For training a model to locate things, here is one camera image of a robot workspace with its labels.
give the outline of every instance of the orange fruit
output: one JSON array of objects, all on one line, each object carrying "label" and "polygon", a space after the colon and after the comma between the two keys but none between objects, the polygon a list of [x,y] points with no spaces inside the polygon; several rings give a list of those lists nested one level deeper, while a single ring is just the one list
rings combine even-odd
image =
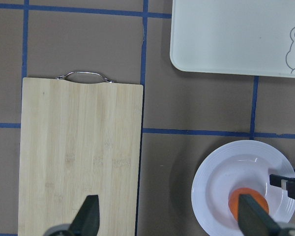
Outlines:
[{"label": "orange fruit", "polygon": [[228,206],[236,221],[238,221],[238,205],[240,194],[250,194],[257,201],[257,203],[269,214],[269,206],[266,202],[266,199],[259,192],[251,188],[239,188],[230,195],[228,200]]}]

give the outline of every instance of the plate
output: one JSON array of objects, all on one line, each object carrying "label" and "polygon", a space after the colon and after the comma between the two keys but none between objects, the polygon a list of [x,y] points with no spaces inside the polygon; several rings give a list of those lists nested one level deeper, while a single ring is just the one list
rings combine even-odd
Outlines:
[{"label": "plate", "polygon": [[287,158],[274,147],[253,140],[235,141],[213,151],[198,168],[191,190],[194,214],[210,236],[242,236],[228,207],[229,195],[248,187],[261,193],[276,222],[289,222],[295,200],[269,184],[269,175],[295,177]]},{"label": "plate", "polygon": [[173,0],[179,70],[295,78],[295,0]]}]

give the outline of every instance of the metal handle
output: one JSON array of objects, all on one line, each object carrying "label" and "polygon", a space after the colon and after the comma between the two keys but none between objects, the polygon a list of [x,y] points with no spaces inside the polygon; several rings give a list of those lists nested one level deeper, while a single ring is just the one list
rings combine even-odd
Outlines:
[{"label": "metal handle", "polygon": [[72,74],[90,74],[90,75],[98,75],[98,76],[100,76],[105,82],[107,82],[107,83],[114,83],[114,81],[107,79],[105,76],[101,75],[101,74],[98,73],[98,72],[85,72],[85,71],[73,71],[73,72],[70,72],[70,73],[68,73],[68,74],[66,74],[66,75],[58,76],[58,77],[56,77],[56,79],[57,79],[57,80],[67,80],[67,77],[68,77],[69,75],[72,75]]}]

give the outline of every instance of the plastic tray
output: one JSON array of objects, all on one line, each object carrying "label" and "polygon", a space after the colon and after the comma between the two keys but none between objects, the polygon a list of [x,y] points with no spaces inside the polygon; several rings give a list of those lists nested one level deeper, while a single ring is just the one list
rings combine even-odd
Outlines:
[{"label": "plastic tray", "polygon": [[295,77],[295,0],[173,0],[179,70]]}]

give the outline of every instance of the wooden cutting board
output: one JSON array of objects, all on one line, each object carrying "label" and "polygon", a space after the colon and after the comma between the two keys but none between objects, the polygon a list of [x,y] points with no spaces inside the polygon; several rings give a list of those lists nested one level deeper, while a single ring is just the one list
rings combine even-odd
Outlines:
[{"label": "wooden cutting board", "polygon": [[70,224],[99,195],[99,236],[135,232],[143,86],[24,78],[19,236]]}]

